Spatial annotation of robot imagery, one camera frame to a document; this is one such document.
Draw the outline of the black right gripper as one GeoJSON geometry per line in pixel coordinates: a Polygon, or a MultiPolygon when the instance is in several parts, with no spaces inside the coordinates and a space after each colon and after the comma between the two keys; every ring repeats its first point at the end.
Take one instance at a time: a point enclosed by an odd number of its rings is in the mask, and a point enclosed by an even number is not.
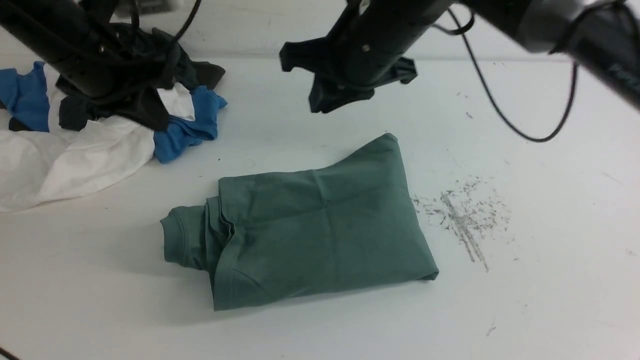
{"type": "Polygon", "coordinates": [[[383,54],[368,45],[342,46],[329,36],[286,42],[279,51],[282,71],[313,73],[308,97],[313,113],[329,114],[358,101],[370,100],[378,87],[418,76],[415,61],[383,54]]]}

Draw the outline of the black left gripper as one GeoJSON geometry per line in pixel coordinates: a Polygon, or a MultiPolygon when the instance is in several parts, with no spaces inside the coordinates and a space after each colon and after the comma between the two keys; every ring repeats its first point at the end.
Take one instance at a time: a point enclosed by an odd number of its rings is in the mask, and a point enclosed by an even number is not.
{"type": "Polygon", "coordinates": [[[176,46],[145,57],[129,48],[98,45],[90,50],[73,49],[56,61],[54,68],[61,76],[57,85],[64,93],[154,132],[164,132],[169,112],[158,89],[169,90],[176,84],[180,56],[176,46]]]}

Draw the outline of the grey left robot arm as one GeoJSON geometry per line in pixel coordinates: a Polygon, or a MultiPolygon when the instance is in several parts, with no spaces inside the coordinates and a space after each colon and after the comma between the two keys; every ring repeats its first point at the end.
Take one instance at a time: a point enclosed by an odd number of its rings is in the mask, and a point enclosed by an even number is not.
{"type": "Polygon", "coordinates": [[[166,62],[137,54],[112,25],[73,0],[3,0],[0,23],[58,71],[57,86],[66,95],[154,132],[169,126],[158,94],[175,82],[166,62]]]}

